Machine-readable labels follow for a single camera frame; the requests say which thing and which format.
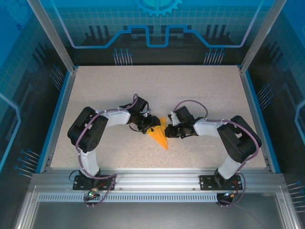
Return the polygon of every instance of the enclosure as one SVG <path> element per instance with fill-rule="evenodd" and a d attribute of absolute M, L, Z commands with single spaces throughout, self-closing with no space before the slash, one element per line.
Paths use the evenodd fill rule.
<path fill-rule="evenodd" d="M 303 228 L 304 11 L 302 0 L 0 0 L 1 228 Z M 187 99 L 210 119 L 243 117 L 262 147 L 236 207 L 200 182 L 228 155 L 219 138 L 164 149 L 116 125 L 96 148 L 114 188 L 87 209 L 68 130 L 83 108 L 135 93 L 167 125 Z"/>

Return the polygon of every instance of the gear logo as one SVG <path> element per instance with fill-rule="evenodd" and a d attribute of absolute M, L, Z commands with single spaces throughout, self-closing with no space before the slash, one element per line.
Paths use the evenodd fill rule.
<path fill-rule="evenodd" d="M 26 0 L 0 0 L 1 5 L 6 6 L 6 9 L 18 24 L 22 24 L 22 21 L 28 15 Z"/>
<path fill-rule="evenodd" d="M 143 13 L 158 17 L 160 14 L 165 16 L 166 13 L 172 13 L 182 0 L 134 0 L 134 3 L 138 5 L 138 10 L 143 10 Z"/>

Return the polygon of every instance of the speckled tabletop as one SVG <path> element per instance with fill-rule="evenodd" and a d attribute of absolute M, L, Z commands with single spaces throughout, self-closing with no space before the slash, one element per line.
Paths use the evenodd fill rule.
<path fill-rule="evenodd" d="M 240 115 L 254 128 L 236 66 L 81 66 L 51 168 L 79 167 L 77 152 L 67 132 L 84 107 L 117 108 L 132 102 L 134 93 L 147 100 L 152 114 L 158 117 L 167 117 L 180 101 L 194 99 L 208 108 L 210 119 Z M 195 118 L 204 116 L 199 105 L 184 105 Z M 98 164 L 101 168 L 209 168 L 219 167 L 227 156 L 217 137 L 167 141 L 166 151 L 153 138 L 133 132 L 128 125 L 109 127 L 96 149 Z M 246 166 L 265 167 L 262 152 Z"/>

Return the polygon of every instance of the blue wall panel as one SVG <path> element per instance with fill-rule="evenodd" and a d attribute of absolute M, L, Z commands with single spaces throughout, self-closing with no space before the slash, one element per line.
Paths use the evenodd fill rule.
<path fill-rule="evenodd" d="M 26 0 L 0 0 L 0 228 L 13 228 L 67 72 Z"/>
<path fill-rule="evenodd" d="M 42 3 L 76 65 L 128 65 L 115 49 L 132 52 L 133 64 L 240 64 L 273 2 Z"/>
<path fill-rule="evenodd" d="M 305 2 L 287 0 L 249 67 L 287 183 L 305 183 Z"/>

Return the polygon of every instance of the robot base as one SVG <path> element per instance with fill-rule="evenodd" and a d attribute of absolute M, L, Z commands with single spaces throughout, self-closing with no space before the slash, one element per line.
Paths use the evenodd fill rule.
<path fill-rule="evenodd" d="M 240 176 L 234 175 L 230 179 L 226 180 L 226 183 L 219 187 L 216 183 L 214 175 L 206 175 L 206 176 L 199 176 L 200 182 L 200 190 L 201 191 L 218 191 L 218 190 L 228 190 L 234 191 L 236 190 L 236 185 L 233 183 L 234 181 L 237 182 L 238 190 L 243 190 L 243 185 Z"/>
<path fill-rule="evenodd" d="M 82 176 L 77 175 L 74 178 L 73 190 L 87 190 L 90 191 L 91 189 L 97 187 L 99 191 L 108 190 L 113 178 L 104 179 L 104 180 L 94 180 L 95 185 L 92 182 L 89 182 L 87 179 L 84 179 Z"/>

